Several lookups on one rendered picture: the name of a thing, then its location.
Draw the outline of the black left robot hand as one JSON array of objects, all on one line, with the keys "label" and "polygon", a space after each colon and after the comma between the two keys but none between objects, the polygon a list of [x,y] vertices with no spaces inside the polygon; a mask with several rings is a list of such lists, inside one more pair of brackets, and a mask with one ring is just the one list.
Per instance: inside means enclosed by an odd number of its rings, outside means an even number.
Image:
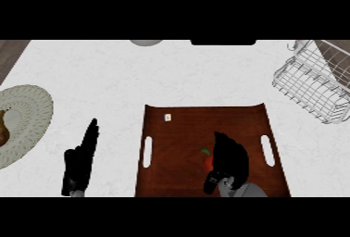
[{"label": "black left robot hand", "polygon": [[81,144],[74,149],[65,150],[62,196],[70,196],[77,191],[84,192],[87,189],[99,135],[98,120],[93,118],[84,132]]}]

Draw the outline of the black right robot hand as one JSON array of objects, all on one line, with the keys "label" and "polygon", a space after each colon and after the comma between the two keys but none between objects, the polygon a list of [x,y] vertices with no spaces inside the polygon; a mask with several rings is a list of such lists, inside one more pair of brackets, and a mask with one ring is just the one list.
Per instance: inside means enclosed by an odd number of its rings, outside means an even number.
[{"label": "black right robot hand", "polygon": [[219,182],[234,178],[231,191],[238,190],[248,180],[248,151],[223,132],[214,133],[211,170],[204,181],[204,193],[213,194]]}]

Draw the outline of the red bell pepper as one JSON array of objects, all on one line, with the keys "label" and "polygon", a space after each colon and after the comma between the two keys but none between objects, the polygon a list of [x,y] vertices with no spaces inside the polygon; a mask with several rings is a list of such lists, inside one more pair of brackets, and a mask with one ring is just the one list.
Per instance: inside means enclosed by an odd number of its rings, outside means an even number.
[{"label": "red bell pepper", "polygon": [[204,169],[206,172],[208,173],[210,171],[213,171],[213,154],[208,149],[201,149],[201,152],[206,154]]}]

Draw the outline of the brown wooden tray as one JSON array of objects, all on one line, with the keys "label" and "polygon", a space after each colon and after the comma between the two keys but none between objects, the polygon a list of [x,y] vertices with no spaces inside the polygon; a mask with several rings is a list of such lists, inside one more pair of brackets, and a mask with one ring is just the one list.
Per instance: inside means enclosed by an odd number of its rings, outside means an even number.
[{"label": "brown wooden tray", "polygon": [[[172,121],[164,115],[172,114]],[[138,197],[206,197],[206,154],[223,132],[248,151],[248,182],[271,197],[288,197],[282,163],[269,165],[262,137],[273,135],[268,109],[257,106],[145,107],[142,137],[152,140],[151,164],[139,165]]]}]

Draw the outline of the round woven beige placemat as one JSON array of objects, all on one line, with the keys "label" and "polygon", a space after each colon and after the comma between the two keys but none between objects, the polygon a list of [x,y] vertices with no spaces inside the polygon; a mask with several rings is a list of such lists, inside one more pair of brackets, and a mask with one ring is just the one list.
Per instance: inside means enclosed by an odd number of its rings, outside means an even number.
[{"label": "round woven beige placemat", "polygon": [[28,153],[40,142],[53,116],[53,100],[37,85],[16,85],[0,92],[0,110],[9,141],[0,146],[0,169]]}]

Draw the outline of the brown pear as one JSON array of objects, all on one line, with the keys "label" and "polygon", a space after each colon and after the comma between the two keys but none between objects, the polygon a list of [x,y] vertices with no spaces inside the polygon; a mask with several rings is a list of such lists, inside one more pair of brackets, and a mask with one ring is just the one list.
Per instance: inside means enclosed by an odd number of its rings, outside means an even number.
[{"label": "brown pear", "polygon": [[9,141],[9,128],[5,123],[5,115],[9,109],[0,110],[0,147],[8,143]]}]

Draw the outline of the black rectangular object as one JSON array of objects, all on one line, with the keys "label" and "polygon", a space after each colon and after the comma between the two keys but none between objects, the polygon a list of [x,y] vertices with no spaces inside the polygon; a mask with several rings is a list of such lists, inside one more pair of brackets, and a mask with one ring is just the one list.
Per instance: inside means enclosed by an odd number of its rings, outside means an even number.
[{"label": "black rectangular object", "polygon": [[191,40],[192,45],[204,46],[251,46],[256,40]]}]

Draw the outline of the grey round object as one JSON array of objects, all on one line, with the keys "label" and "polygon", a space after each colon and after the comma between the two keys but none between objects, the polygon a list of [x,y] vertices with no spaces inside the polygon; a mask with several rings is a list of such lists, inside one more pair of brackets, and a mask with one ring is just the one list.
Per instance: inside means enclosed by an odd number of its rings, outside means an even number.
[{"label": "grey round object", "polygon": [[130,40],[138,46],[148,47],[161,43],[163,40]]}]

